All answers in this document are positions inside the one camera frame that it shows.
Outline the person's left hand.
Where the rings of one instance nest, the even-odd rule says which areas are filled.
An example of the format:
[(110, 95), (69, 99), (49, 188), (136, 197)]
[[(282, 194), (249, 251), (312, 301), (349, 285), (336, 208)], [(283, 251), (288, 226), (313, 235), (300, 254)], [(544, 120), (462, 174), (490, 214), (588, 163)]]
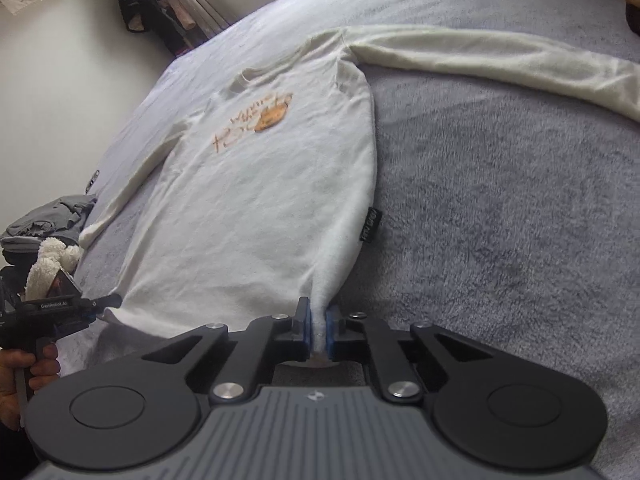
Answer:
[(58, 348), (47, 344), (42, 355), (23, 350), (2, 349), (1, 358), (1, 422), (11, 430), (21, 426), (21, 414), (26, 392), (36, 392), (58, 379), (61, 365), (58, 362)]

